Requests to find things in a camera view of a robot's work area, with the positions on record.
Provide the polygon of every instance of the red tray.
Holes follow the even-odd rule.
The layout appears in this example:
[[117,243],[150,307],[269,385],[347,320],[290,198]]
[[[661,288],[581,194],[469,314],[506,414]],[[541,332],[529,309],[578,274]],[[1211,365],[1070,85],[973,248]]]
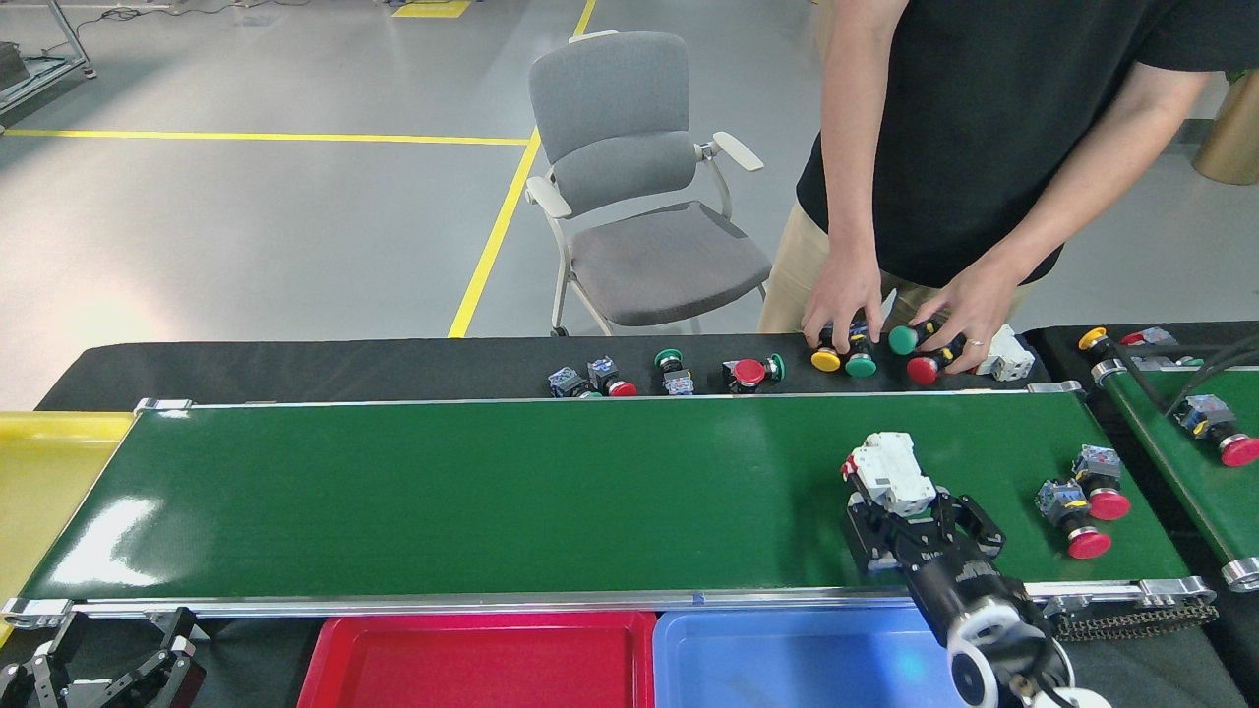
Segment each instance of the red tray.
[[297,708],[652,708],[651,612],[336,617]]

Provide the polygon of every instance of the chair backrest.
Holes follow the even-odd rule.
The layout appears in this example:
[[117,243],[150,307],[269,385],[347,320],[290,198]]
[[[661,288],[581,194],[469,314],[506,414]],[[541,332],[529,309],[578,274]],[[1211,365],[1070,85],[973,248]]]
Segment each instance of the chair backrest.
[[695,179],[690,73],[679,37],[630,31],[562,47],[530,68],[529,98],[574,217]]

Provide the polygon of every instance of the plastic tray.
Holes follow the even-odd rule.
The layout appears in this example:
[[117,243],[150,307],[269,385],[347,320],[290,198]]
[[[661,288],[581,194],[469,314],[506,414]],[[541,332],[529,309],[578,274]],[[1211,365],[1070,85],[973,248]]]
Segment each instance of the plastic tray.
[[298,708],[650,708],[651,612],[337,617]]
[[[0,605],[65,528],[131,413],[0,413]],[[0,645],[9,626],[0,624]]]
[[914,607],[666,612],[660,708],[964,708]]

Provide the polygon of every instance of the man's arm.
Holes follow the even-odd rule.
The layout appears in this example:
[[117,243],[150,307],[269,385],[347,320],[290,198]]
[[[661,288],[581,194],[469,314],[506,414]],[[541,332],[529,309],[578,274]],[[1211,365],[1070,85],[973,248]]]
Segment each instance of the man's arm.
[[1176,135],[1209,78],[1210,73],[1133,66],[1110,107],[1022,222],[918,310],[914,324],[942,307],[951,310],[948,321],[923,343],[924,350],[944,346],[958,333],[983,343],[968,344],[946,372],[963,372],[983,360],[1010,314],[1015,287],[1141,178]]
[[908,0],[835,4],[822,72],[822,164],[831,252],[813,285],[801,328],[811,346],[827,323],[847,351],[847,324],[865,307],[879,340],[883,294],[874,248],[874,159],[888,96],[891,39]]

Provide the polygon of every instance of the blue tray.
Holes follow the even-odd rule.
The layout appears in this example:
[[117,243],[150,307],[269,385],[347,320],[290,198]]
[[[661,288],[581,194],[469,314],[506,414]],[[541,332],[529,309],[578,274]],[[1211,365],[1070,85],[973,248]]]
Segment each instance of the blue tray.
[[656,708],[966,708],[914,607],[666,612]]

